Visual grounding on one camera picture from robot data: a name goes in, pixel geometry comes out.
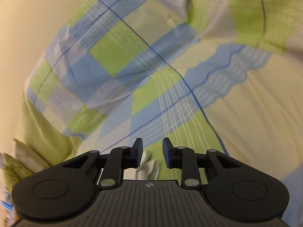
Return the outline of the white garment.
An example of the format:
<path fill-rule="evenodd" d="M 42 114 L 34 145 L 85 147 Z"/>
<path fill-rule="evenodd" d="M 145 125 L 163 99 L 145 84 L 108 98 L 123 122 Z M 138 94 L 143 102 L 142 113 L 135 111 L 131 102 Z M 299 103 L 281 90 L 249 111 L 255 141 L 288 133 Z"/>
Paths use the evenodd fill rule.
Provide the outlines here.
<path fill-rule="evenodd" d="M 125 180 L 157 180 L 160 172 L 158 161 L 151 159 L 151 152 L 144 151 L 140 166 L 137 169 L 127 169 L 124 171 Z"/>

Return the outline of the plaid green blue bedsheet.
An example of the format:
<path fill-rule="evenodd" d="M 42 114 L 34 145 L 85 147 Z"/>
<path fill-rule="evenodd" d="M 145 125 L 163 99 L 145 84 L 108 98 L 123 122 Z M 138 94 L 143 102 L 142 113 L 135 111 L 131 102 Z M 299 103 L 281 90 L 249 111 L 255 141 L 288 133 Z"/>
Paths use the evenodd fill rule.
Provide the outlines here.
<path fill-rule="evenodd" d="M 281 180 L 302 226 L 302 0 L 85 0 L 29 75 L 16 134 L 50 165 L 143 140 Z"/>

